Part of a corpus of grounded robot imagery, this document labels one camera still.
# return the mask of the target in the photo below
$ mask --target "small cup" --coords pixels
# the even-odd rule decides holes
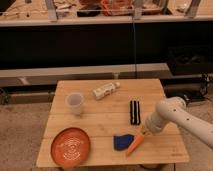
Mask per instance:
[[[71,93],[66,97],[66,104],[74,115],[80,115],[83,112],[84,97],[81,93]]]

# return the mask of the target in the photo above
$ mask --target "floor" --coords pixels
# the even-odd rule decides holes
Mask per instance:
[[[12,96],[0,105],[0,171],[57,171],[37,168],[36,159],[51,108],[53,94]],[[188,107],[187,111],[213,123],[213,102]],[[190,156],[189,163],[169,164],[162,171],[213,171],[213,153],[194,136],[181,129]],[[72,171],[144,171],[140,166],[86,167]]]

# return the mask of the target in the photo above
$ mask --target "wooden table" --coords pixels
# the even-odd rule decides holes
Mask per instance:
[[[92,90],[117,80],[60,81],[57,86],[46,130],[37,159],[38,167],[57,166],[50,156],[53,138],[63,129],[80,127],[91,140],[91,152],[82,166],[132,165],[187,162],[189,156],[175,124],[168,124],[158,135],[146,137],[129,156],[113,149],[113,135],[137,134],[139,126],[130,125],[129,102],[139,100],[142,122],[164,98],[157,79],[118,80],[117,92],[96,101]],[[71,92],[82,92],[85,97],[82,117],[70,114],[65,97]]]

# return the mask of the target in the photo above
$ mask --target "black cable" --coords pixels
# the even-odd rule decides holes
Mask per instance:
[[[134,55],[134,65],[135,65],[135,78],[138,78],[138,69],[137,69],[137,39],[136,39],[136,27],[135,19],[132,16],[132,28],[133,28],[133,55]]]

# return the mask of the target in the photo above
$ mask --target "bottle cap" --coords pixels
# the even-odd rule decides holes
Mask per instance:
[[[116,88],[119,88],[120,86],[121,86],[120,82],[116,82],[116,83],[115,83],[115,87],[116,87]]]

